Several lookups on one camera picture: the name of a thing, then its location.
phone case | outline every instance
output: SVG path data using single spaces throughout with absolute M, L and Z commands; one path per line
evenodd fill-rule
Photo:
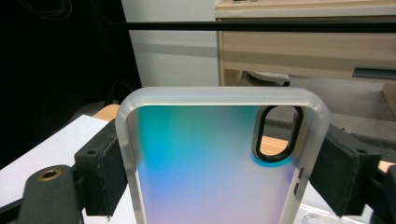
M 298 111 L 279 155 L 258 144 L 277 105 Z M 292 87 L 152 87 L 120 105 L 116 130 L 137 224 L 292 223 L 329 128 Z

wooden surface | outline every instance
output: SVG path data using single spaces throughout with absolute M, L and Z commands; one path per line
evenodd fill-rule
M 119 107 L 120 107 L 119 105 L 108 105 L 99 112 L 97 112 L 96 114 L 94 114 L 93 116 L 98 119 L 111 121 L 116 117 Z M 288 142 L 285 140 L 264 136 L 262 138 L 261 150 L 263 153 L 266 153 L 267 155 L 275 155 L 278 152 L 285 149 L 287 144 Z M 388 161 L 381 161 L 379 163 L 378 168 L 386 172 L 391 165 L 394 165 L 394 163 Z
M 116 117 L 119 107 L 119 105 L 107 105 L 93 116 L 97 119 L 111 121 Z
M 226 0 L 217 18 L 346 17 L 396 15 L 394 0 Z

black rod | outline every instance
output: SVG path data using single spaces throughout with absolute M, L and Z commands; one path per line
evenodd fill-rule
M 396 21 L 155 21 L 108 22 L 113 28 L 161 31 L 396 33 Z

camera cutout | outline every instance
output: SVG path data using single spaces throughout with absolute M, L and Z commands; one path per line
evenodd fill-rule
M 303 121 L 299 106 L 272 105 L 262 112 L 255 155 L 267 162 L 286 159 L 294 150 Z

cable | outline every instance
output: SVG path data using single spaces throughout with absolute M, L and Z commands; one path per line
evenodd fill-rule
M 51 21 L 62 21 L 70 17 L 73 10 L 73 5 L 71 0 L 62 0 L 61 4 L 58 8 L 55 8 L 50 11 L 42 11 L 32 7 L 26 0 L 19 0 L 21 5 L 26 8 L 33 15 Z

